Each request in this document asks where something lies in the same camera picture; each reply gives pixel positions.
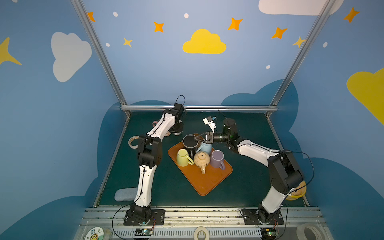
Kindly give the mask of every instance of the green table surface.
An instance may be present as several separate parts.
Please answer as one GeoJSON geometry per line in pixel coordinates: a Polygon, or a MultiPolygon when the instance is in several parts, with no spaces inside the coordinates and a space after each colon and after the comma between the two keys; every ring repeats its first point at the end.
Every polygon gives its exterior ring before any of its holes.
{"type": "MultiPolygon", "coordinates": [[[[239,135],[254,143],[278,149],[275,137],[263,113],[224,113],[237,122],[239,135]]],[[[217,131],[222,131],[224,116],[218,112],[184,113],[181,120],[184,130],[179,136],[170,135],[162,141],[163,159],[156,169],[152,185],[152,206],[239,206],[257,207],[270,189],[268,168],[249,157],[230,151],[224,144],[214,144],[224,153],[233,172],[206,196],[200,196],[168,155],[168,149],[179,143],[187,134],[210,131],[203,118],[216,116],[217,131]]],[[[133,112],[122,139],[116,159],[108,177],[99,205],[123,206],[131,202],[117,202],[114,195],[122,188],[137,187],[139,162],[137,149],[128,145],[135,135],[145,134],[158,121],[161,112],[133,112]]],[[[286,201],[288,207],[303,207],[302,199],[286,201]]]]}

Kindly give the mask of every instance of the wall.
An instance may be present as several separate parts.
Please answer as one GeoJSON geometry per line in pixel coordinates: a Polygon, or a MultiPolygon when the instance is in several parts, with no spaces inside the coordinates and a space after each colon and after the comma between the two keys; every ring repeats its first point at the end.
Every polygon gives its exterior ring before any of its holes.
{"type": "MultiPolygon", "coordinates": [[[[316,175],[307,197],[335,240],[384,234],[359,225],[384,221],[383,8],[380,0],[344,1],[271,116],[283,146],[312,158],[316,175]]],[[[309,179],[308,159],[297,157],[309,179]]]]}
{"type": "Polygon", "coordinates": [[[325,0],[83,2],[128,104],[269,105],[325,0]]]}
{"type": "Polygon", "coordinates": [[[0,239],[72,239],[126,116],[69,0],[0,9],[0,239]]]}

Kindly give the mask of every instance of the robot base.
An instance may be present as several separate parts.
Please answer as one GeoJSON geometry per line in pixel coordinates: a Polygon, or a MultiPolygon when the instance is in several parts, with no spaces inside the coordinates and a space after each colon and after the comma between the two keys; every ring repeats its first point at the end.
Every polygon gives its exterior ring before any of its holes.
{"type": "MultiPolygon", "coordinates": [[[[124,226],[143,226],[141,222],[138,222],[137,219],[128,217],[128,212],[125,213],[124,226]]],[[[156,219],[156,226],[164,225],[164,209],[151,209],[151,218],[146,225],[152,226],[154,219],[156,219]]]]}
{"type": "Polygon", "coordinates": [[[276,213],[276,217],[275,218],[272,218],[271,221],[269,223],[261,223],[259,221],[259,214],[257,212],[258,210],[257,209],[242,209],[241,210],[241,214],[243,215],[243,218],[244,218],[244,224],[245,225],[275,225],[275,220],[277,221],[277,224],[279,225],[283,225],[284,224],[284,220],[283,218],[280,216],[281,215],[281,212],[280,210],[276,213]]]}

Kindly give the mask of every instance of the yellow container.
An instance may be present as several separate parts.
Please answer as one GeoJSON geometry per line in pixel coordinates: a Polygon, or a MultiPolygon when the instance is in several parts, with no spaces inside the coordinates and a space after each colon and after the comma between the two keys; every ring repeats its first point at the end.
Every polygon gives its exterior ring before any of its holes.
{"type": "MultiPolygon", "coordinates": [[[[305,185],[305,181],[302,181],[300,183],[300,185],[297,188],[295,188],[295,189],[301,188],[304,185],[305,185]]],[[[290,196],[287,196],[286,200],[293,201],[293,200],[299,199],[300,197],[304,196],[304,194],[306,192],[307,192],[307,186],[305,186],[302,189],[299,189],[299,190],[297,190],[295,192],[292,192],[290,196]]]]}

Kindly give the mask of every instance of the brown tray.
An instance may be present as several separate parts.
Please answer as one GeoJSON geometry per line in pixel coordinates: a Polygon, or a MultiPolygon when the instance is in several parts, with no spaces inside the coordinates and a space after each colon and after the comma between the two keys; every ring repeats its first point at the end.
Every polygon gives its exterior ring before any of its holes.
{"type": "Polygon", "coordinates": [[[224,160],[225,170],[221,170],[220,168],[212,167],[210,164],[205,167],[205,174],[201,173],[201,168],[197,167],[195,164],[188,164],[185,167],[180,167],[177,164],[176,156],[177,152],[183,148],[183,142],[179,142],[175,146],[171,147],[168,150],[169,156],[175,162],[176,166],[181,170],[181,172],[185,175],[191,185],[194,187],[196,192],[201,195],[207,195],[212,189],[214,189],[219,183],[221,183],[226,177],[228,177],[233,169],[229,163],[224,160]]]}

